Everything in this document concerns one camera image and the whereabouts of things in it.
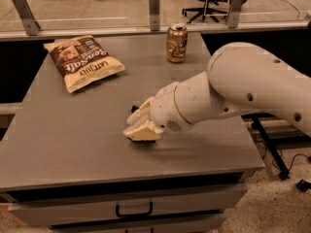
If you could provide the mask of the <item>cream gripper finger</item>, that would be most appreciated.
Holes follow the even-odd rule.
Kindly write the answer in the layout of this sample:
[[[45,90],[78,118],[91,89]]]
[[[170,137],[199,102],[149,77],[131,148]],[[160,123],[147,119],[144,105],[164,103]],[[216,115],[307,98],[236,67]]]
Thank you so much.
[[[155,141],[161,138],[164,130],[147,119],[143,124],[130,125],[123,130],[123,134],[134,142]]]
[[[137,110],[135,110],[126,120],[129,125],[143,124],[150,118],[150,108],[154,102],[154,97],[149,97]]]

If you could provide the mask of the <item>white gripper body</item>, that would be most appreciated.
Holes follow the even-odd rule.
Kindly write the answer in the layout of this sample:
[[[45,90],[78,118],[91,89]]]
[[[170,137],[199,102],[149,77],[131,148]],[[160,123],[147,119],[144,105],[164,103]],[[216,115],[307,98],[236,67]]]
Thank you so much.
[[[175,101],[179,83],[171,83],[160,89],[150,107],[150,119],[168,133],[180,133],[193,128],[180,114]]]

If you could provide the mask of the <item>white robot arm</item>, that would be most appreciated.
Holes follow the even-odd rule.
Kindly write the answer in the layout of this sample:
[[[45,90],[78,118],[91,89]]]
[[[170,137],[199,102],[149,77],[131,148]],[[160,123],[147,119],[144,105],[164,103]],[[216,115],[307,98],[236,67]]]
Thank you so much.
[[[220,47],[207,69],[163,87],[126,120],[132,141],[192,129],[201,121],[265,112],[311,136],[311,78],[257,45]]]

